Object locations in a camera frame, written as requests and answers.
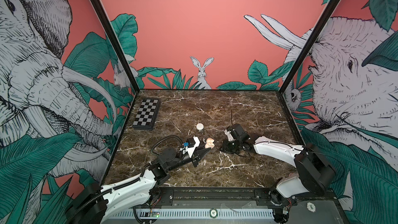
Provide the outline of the black white checkerboard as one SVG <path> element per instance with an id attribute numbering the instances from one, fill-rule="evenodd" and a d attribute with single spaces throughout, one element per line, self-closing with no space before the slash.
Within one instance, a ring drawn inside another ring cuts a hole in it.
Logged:
<path id="1" fill-rule="evenodd" d="M 134 118 L 132 128 L 137 130 L 152 130 L 160 109 L 161 99 L 144 98 Z"/>

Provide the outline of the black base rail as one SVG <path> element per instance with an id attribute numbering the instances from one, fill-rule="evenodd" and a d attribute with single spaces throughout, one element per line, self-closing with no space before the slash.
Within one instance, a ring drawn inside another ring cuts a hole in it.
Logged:
<path id="1" fill-rule="evenodd" d="M 127 207 L 133 206 L 171 206 L 177 201 L 254 201 L 259 206 L 293 206 L 305 200 L 334 200 L 334 193 L 328 190 L 324 196 L 302 193 L 290 198 L 276 195 L 273 188 L 226 188 L 226 187 L 159 187 L 150 190 L 150 196 L 135 193 L 128 197 Z"/>

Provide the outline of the pink earbuds charging case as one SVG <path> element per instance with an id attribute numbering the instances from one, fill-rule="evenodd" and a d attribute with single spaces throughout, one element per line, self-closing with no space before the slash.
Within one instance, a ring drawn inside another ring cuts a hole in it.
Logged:
<path id="1" fill-rule="evenodd" d="M 210 149 L 213 149 L 214 148 L 214 146 L 215 146 L 215 144 L 214 144 L 214 142 L 215 142 L 215 140 L 214 139 L 212 139 L 212 138 L 208 138 L 208 139 L 206 139 L 206 144 L 205 144 L 205 148 L 210 148 Z"/>

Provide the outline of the white round charging case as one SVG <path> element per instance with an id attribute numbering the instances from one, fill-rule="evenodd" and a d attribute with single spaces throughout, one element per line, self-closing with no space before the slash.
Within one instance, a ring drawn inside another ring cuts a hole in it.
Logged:
<path id="1" fill-rule="evenodd" d="M 202 131 L 202 130 L 204 129 L 204 125 L 203 125 L 202 123 L 198 123 L 198 124 L 196 125 L 196 128 L 197 128 L 199 131 Z"/>

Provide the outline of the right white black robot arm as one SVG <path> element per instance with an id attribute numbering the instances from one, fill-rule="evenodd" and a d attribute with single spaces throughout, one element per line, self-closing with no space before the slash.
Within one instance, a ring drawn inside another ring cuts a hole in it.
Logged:
<path id="1" fill-rule="evenodd" d="M 313 143 L 292 145 L 265 136 L 249 135 L 240 124 L 234 124 L 224 130 L 227 139 L 220 150 L 239 155 L 241 151 L 269 156 L 296 168 L 296 172 L 280 179 L 270 190 L 274 203 L 280 199 L 313 193 L 323 196 L 336 176 L 335 167 L 328 161 Z"/>

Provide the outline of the white perforated vent strip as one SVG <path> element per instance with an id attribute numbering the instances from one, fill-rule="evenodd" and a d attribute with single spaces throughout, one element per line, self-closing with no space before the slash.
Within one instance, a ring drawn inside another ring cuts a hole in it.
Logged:
<path id="1" fill-rule="evenodd" d="M 148 208 L 128 209 L 112 216 L 112 219 L 133 219 L 137 214 L 141 220 L 150 219 L 274 219 L 271 209 L 229 208 Z"/>

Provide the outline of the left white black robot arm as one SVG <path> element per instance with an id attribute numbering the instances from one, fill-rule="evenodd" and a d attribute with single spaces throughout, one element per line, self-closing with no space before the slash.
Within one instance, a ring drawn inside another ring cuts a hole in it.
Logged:
<path id="1" fill-rule="evenodd" d="M 180 152 L 164 149 L 137 175 L 118 183 L 89 185 L 66 211 L 67 224 L 102 224 L 110 217 L 131 207 L 155 204 L 161 198 L 159 186 L 170 177 L 170 171 L 192 163 L 195 167 L 214 144 L 184 147 Z"/>

